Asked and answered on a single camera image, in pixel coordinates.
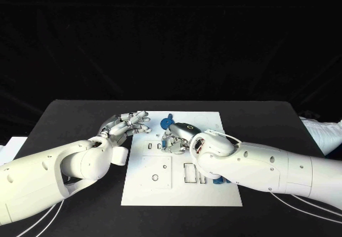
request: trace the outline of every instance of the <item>robotic hand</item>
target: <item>robotic hand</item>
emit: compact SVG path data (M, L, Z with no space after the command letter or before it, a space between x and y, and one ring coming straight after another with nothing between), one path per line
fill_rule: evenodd
M98 135L13 160L0 167L0 225L38 214L101 179L110 165L124 165L127 136L149 133L148 112L113 116ZM62 174L70 177L64 182Z
M184 154L211 179L224 176L251 189L299 195L342 209L342 161L305 156L279 148L238 141L186 124L169 126L162 138L163 151Z

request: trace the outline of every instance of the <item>black table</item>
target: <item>black table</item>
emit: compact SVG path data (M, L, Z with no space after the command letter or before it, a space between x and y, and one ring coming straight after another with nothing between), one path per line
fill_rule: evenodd
M91 138L110 116L137 110L218 111L227 134L240 140L324 157L287 102L67 100L54 101L47 108L18 157ZM129 149L130 143L132 138L124 143ZM126 170L127 166L111 165L106 177L65 200L57 219L41 236L341 235L341 224L300 213L270 193L243 186L238 189L244 207L122 206ZM280 197L295 206L313 211L313 208L292 196ZM57 208L26 236L36 236L55 213ZM315 213L331 217L325 212ZM44 213L39 213L19 222L0 226L0 236L16 236L42 215Z

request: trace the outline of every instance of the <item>white board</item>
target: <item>white board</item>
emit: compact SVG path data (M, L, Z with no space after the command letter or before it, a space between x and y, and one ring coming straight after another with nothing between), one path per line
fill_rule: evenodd
M161 151L161 121L169 114L175 122L192 124L202 131L210 128L224 132L218 112L149 111L152 121L146 125L153 131L133 136L122 205L243 206L238 186L214 184L201 175L189 150L182 155Z

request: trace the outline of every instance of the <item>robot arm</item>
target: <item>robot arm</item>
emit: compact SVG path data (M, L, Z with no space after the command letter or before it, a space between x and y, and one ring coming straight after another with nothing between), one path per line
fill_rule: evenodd
M149 133L149 114L113 116L98 136L13 160L0 167L0 225L38 214L101 179L110 165L124 165L129 135ZM62 174L71 180L65 183Z
M181 129L192 131L195 127L191 127L185 129L175 123L169 130L178 134ZM208 178L224 176L249 188L299 195L342 209L342 161L305 156L254 143L234 145L212 130L194 135L186 148L192 162Z

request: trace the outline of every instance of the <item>circular hole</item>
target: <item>circular hole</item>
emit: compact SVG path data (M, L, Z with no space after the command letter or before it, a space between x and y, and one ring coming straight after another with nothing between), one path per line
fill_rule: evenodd
M152 180L153 180L153 181L158 181L158 179L159 179L159 176L155 174L155 175L152 176Z

